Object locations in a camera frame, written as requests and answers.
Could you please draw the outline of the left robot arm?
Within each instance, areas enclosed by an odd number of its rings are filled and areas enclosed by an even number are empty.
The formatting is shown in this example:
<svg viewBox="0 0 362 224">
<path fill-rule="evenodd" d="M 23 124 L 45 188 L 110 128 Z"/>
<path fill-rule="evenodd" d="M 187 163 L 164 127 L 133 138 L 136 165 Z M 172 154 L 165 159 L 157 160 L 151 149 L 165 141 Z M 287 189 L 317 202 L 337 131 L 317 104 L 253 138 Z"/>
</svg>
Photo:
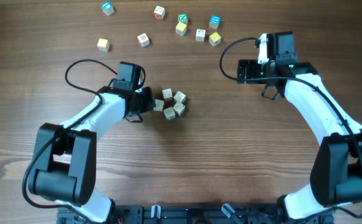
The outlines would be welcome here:
<svg viewBox="0 0 362 224">
<path fill-rule="evenodd" d="M 95 188 L 97 143 L 117 122 L 141 123 L 156 106 L 145 80 L 143 67 L 120 62 L 115 78 L 92 91 L 95 99 L 79 114 L 39 128 L 21 187 L 29 205 L 64 208 L 87 223 L 123 223 L 114 200 Z"/>
</svg>

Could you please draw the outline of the red-framed picture block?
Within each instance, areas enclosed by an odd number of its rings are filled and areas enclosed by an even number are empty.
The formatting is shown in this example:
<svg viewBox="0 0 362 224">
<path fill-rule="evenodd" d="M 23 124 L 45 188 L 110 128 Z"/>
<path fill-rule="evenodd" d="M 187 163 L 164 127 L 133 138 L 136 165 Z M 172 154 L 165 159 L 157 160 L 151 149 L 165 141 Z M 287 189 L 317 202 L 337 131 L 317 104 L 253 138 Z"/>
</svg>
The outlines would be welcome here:
<svg viewBox="0 0 362 224">
<path fill-rule="evenodd" d="M 162 90 L 164 101 L 171 101 L 173 99 L 173 93 L 170 88 Z"/>
</svg>

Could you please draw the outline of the plain white block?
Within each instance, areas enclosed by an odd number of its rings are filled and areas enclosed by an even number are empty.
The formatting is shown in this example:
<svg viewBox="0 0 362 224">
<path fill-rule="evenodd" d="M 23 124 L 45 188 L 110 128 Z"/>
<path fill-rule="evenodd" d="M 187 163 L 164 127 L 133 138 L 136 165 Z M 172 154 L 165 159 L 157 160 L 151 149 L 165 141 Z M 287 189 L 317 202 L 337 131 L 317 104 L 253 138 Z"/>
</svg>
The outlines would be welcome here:
<svg viewBox="0 0 362 224">
<path fill-rule="evenodd" d="M 168 108 L 164 109 L 163 113 L 164 113 L 167 121 L 175 119 L 175 117 L 176 117 L 176 113 L 175 113 L 173 107 L 168 107 Z"/>
<path fill-rule="evenodd" d="M 153 109 L 162 112 L 164 110 L 164 101 L 155 99 L 155 107 Z"/>
</svg>

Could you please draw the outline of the white block green edge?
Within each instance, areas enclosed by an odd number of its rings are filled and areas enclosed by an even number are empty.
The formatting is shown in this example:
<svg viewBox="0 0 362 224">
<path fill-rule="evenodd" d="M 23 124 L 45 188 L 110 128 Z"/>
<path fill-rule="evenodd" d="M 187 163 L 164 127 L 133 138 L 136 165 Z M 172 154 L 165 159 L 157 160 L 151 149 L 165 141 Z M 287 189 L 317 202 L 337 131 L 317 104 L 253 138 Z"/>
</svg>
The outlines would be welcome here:
<svg viewBox="0 0 362 224">
<path fill-rule="evenodd" d="M 180 102 L 176 102 L 175 105 L 173 106 L 173 109 L 177 115 L 181 116 L 184 113 L 186 106 Z"/>
<path fill-rule="evenodd" d="M 182 93 L 181 91 L 178 91 L 174 97 L 173 97 L 174 101 L 177 103 L 184 103 L 186 100 L 186 95 L 184 93 Z"/>
</svg>

